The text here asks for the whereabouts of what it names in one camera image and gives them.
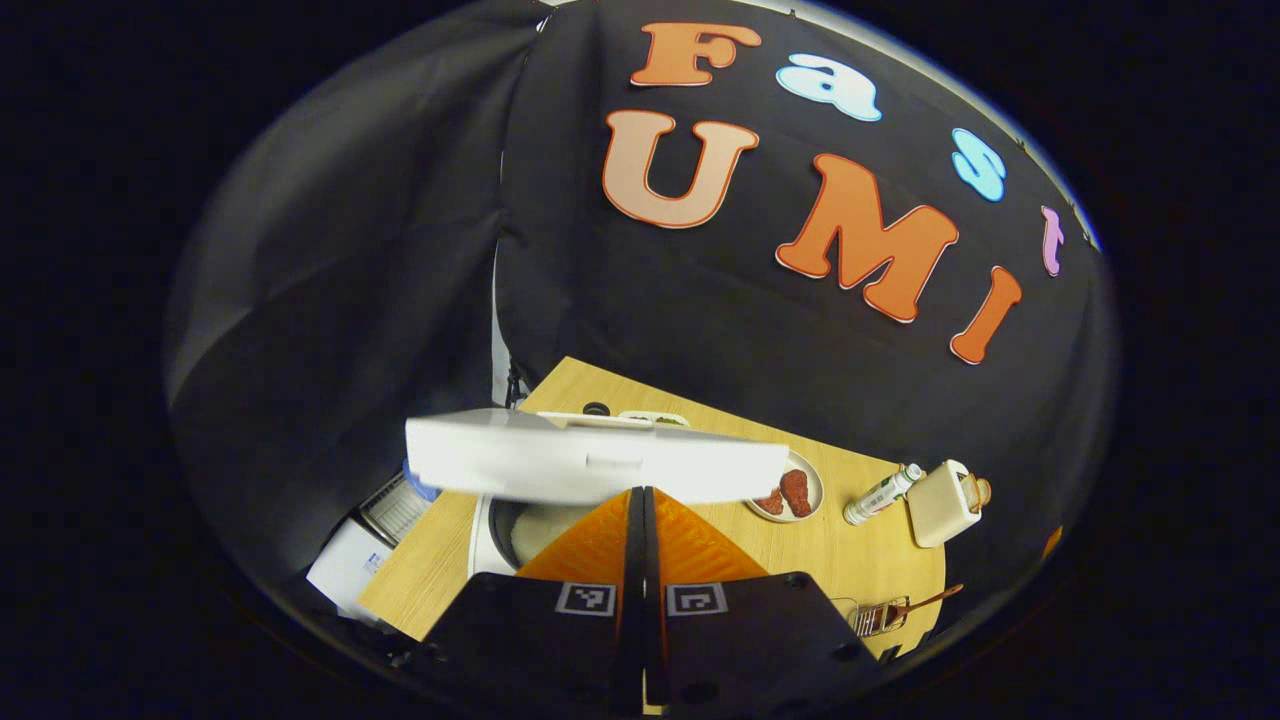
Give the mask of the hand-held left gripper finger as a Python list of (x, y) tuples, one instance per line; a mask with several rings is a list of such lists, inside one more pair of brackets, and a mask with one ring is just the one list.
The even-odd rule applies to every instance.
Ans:
[(646, 491), (623, 492), (556, 547), (596, 569), (483, 571), (419, 644), (419, 682), (467, 719), (626, 719), (643, 707)]
[(680, 503), (645, 492), (645, 697), (667, 719), (817, 719), (882, 666), (805, 571), (692, 570)]

